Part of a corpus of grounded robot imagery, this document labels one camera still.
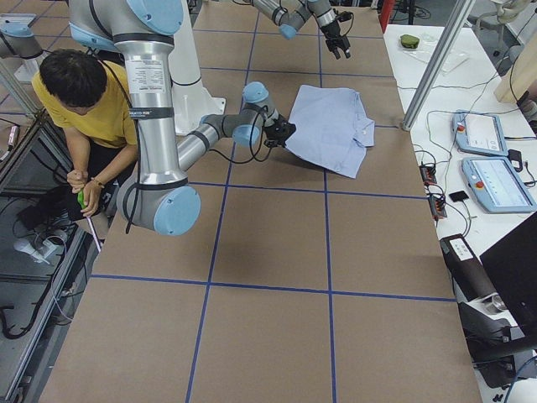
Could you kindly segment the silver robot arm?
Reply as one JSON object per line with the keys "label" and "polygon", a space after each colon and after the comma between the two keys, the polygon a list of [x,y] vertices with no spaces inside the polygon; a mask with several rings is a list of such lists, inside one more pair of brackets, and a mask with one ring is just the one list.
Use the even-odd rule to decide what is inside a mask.
{"label": "silver robot arm", "polygon": [[325,37],[327,49],[337,60],[342,52],[346,59],[351,57],[350,42],[341,32],[340,23],[353,19],[352,12],[339,13],[329,1],[298,1],[294,9],[288,9],[280,1],[253,0],[248,2],[268,17],[286,39],[293,39],[300,29],[314,18],[318,29]]}
{"label": "silver robot arm", "polygon": [[129,114],[138,137],[138,169],[121,186],[117,209],[129,226],[169,236],[189,231],[201,211],[201,199],[186,171],[222,138],[253,146],[264,135],[268,147],[284,146],[295,132],[264,84],[242,91],[238,114],[206,114],[179,141],[169,55],[174,36],[187,17],[179,1],[71,1],[74,40],[88,48],[123,55],[128,77]]}

